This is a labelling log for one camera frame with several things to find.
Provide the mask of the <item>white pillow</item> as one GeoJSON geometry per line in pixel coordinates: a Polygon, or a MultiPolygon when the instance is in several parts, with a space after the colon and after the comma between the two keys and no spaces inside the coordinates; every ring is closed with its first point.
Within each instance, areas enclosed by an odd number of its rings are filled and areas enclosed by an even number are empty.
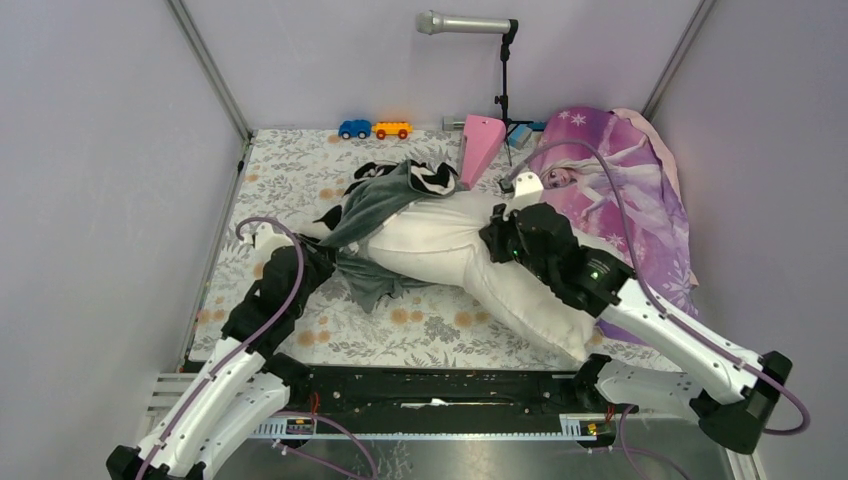
{"type": "Polygon", "coordinates": [[[474,191],[421,199],[364,237],[336,243],[353,301],[370,313],[382,297],[419,284],[460,287],[524,340],[584,362],[595,318],[562,303],[518,263],[491,260],[479,232],[498,202],[474,191]]]}

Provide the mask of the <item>grey plush pillowcase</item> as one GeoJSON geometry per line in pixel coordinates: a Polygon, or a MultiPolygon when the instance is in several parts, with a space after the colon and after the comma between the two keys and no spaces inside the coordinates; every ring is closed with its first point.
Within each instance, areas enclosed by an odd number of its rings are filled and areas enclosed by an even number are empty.
{"type": "Polygon", "coordinates": [[[380,266],[359,248],[410,206],[452,196],[457,179],[456,170],[444,162],[435,167],[412,159],[369,162],[355,172],[342,202],[302,227],[301,235],[339,252],[338,269],[352,300],[370,313],[383,297],[395,298],[428,283],[380,266]]]}

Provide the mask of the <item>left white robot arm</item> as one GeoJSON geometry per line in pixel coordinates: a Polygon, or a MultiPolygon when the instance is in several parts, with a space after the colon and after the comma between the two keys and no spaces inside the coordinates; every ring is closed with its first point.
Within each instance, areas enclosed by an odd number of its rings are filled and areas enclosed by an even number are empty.
{"type": "Polygon", "coordinates": [[[274,410],[304,407],[311,387],[298,375],[305,370],[287,373],[277,348],[332,276],[335,260],[332,250],[301,242],[270,253],[173,408],[136,446],[119,445],[109,455],[110,478],[212,479],[274,410]]]}

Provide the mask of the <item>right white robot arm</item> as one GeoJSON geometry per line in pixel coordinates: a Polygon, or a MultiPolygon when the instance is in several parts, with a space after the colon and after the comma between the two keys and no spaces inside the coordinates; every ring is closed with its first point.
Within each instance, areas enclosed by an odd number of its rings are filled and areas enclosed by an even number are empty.
{"type": "Polygon", "coordinates": [[[575,402],[597,412],[609,402],[656,408],[686,418],[715,443],[751,454],[780,399],[792,361],[778,351],[757,353],[710,330],[643,282],[631,266],[581,243],[569,220],[551,206],[493,208],[479,235],[491,259],[523,267],[532,292],[546,292],[566,306],[616,324],[647,342],[682,370],[680,386],[664,373],[626,374],[612,359],[590,355],[573,386],[575,402]]]}

